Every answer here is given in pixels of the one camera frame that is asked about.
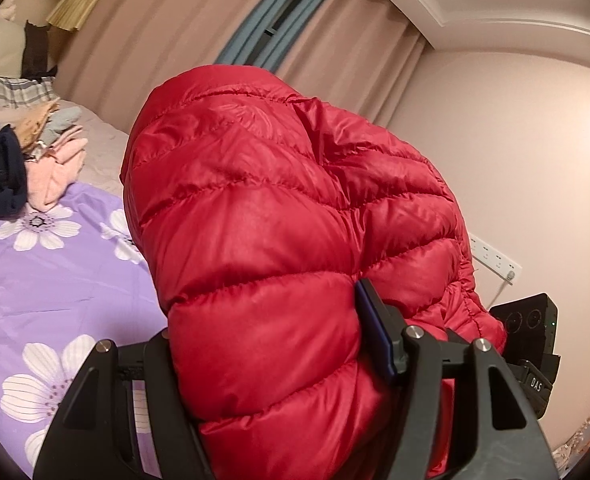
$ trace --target quilted fabric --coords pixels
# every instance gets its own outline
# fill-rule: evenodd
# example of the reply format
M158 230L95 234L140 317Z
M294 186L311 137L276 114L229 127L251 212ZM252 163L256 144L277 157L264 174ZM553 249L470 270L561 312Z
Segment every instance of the quilted fabric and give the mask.
M155 89L122 181L218 480L372 476L392 396L360 352L362 276L438 338L504 345L430 162L268 72L205 66ZM448 447L443 390L433 472Z

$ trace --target white pillow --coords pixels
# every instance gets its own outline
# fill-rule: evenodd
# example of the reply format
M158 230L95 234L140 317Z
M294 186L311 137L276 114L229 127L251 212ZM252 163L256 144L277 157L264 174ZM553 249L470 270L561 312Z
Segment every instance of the white pillow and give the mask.
M0 19L0 77L21 76L25 46L24 27Z

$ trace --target white flower print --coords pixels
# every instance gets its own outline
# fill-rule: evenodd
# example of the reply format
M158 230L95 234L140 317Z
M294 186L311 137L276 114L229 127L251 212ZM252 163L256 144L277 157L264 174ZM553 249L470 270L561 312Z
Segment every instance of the white flower print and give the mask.
M0 408L4 413L29 424L47 421L24 443L26 458L33 467L53 415L93 346L91 336L81 335L66 345L60 357L50 346L29 343L24 346L22 359L33 375L16 374L2 383Z
M72 214L72 209L61 205L56 205L48 213L27 205L17 218L0 226L0 240L17 234L13 242L16 251L29 251L38 241L45 249L61 249L64 247L62 238L76 236L82 227L77 222L64 220Z
M102 229L102 238L109 240L111 238L117 238L117 245L115 246L114 254L120 260L130 260L134 264L139 264L144 260L142 253L135 247L131 233L129 232L128 224L126 223L126 214L124 209L116 209L109 216L112 229L101 223L99 226Z

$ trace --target plaid fabric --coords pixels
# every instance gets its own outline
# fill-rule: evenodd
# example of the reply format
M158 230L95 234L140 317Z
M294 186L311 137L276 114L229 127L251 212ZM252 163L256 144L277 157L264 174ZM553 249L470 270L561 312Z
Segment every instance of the plaid fabric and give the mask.
M0 77L0 107L21 108L56 99L53 77L41 81Z

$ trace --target white power socket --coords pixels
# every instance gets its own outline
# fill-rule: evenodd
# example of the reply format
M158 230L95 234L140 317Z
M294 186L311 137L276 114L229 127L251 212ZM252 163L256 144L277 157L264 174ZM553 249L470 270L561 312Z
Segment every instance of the white power socket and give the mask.
M521 266L518 263L475 235L468 233L468 237L473 258L511 285L517 281L521 274Z

